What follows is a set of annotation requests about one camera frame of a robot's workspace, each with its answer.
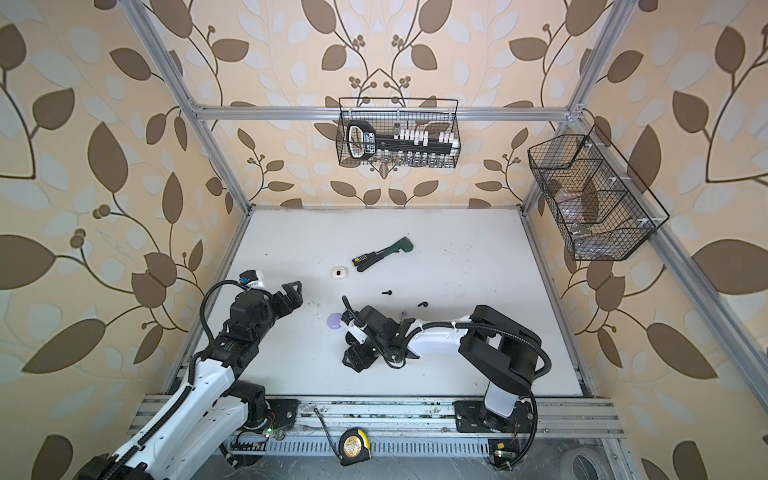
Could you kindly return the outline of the beige earbud charging case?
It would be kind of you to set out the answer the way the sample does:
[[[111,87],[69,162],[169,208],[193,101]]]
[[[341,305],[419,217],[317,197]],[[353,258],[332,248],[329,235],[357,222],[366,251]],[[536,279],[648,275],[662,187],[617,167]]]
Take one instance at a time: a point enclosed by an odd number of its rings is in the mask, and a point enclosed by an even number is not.
[[[334,267],[331,270],[330,275],[331,275],[331,278],[334,280],[342,280],[348,276],[348,269],[343,266]]]

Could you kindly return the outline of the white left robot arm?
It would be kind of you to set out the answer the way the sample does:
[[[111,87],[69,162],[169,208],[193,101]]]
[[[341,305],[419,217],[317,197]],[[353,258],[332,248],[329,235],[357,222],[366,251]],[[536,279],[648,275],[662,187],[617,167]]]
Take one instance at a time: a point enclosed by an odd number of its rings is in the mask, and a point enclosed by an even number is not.
[[[187,377],[137,434],[109,455],[92,458],[79,479],[190,479],[238,430],[269,436],[292,425],[295,401],[275,408],[262,385],[242,379],[276,322],[303,304],[295,281],[270,293],[255,270],[241,273],[229,317],[218,335],[189,359]]]

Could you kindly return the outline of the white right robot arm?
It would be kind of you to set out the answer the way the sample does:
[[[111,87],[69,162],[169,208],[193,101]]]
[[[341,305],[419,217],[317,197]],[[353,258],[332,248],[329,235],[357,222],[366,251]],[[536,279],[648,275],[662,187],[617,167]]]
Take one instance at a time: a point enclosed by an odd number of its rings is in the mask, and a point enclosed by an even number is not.
[[[347,297],[342,303],[343,365],[361,373],[380,359],[399,370],[409,360],[456,353],[488,379],[483,408],[500,419],[511,418],[520,400],[533,401],[534,381],[552,368],[538,335],[488,305],[454,320],[397,322],[371,306],[355,310]]]

